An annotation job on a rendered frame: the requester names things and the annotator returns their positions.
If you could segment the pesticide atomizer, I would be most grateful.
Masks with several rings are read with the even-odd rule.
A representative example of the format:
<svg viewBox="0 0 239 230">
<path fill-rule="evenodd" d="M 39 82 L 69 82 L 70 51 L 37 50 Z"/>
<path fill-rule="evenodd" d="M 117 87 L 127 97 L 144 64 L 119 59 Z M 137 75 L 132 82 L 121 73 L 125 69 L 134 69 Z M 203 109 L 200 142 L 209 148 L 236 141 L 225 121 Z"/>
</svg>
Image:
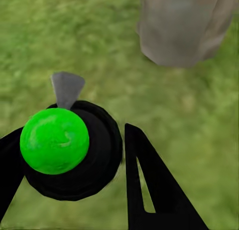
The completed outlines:
<svg viewBox="0 0 239 230">
<path fill-rule="evenodd" d="M 80 75 L 50 77 L 56 103 L 28 120 L 20 135 L 20 166 L 41 195 L 79 201 L 100 192 L 123 163 L 116 121 L 91 102 L 76 100 L 85 87 Z"/>
</svg>

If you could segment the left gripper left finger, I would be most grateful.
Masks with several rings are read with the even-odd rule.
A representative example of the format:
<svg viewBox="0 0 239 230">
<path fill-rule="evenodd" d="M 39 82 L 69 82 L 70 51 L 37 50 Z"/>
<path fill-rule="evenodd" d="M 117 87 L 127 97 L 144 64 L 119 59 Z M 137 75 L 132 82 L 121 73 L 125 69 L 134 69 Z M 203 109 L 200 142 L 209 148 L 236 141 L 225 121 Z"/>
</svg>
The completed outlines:
<svg viewBox="0 0 239 230">
<path fill-rule="evenodd" d="M 22 129 L 0 139 L 0 222 L 24 177 L 19 156 Z"/>
</svg>

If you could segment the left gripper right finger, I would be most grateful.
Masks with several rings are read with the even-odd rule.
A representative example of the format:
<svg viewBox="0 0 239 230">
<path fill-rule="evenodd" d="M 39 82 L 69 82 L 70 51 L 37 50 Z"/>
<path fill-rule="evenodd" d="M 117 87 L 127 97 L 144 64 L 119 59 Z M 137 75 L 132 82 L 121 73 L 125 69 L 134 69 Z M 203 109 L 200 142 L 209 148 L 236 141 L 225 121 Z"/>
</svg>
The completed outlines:
<svg viewBox="0 0 239 230">
<path fill-rule="evenodd" d="M 128 230 L 209 230 L 144 132 L 126 123 L 124 137 Z M 136 157 L 155 214 L 144 210 Z"/>
</svg>

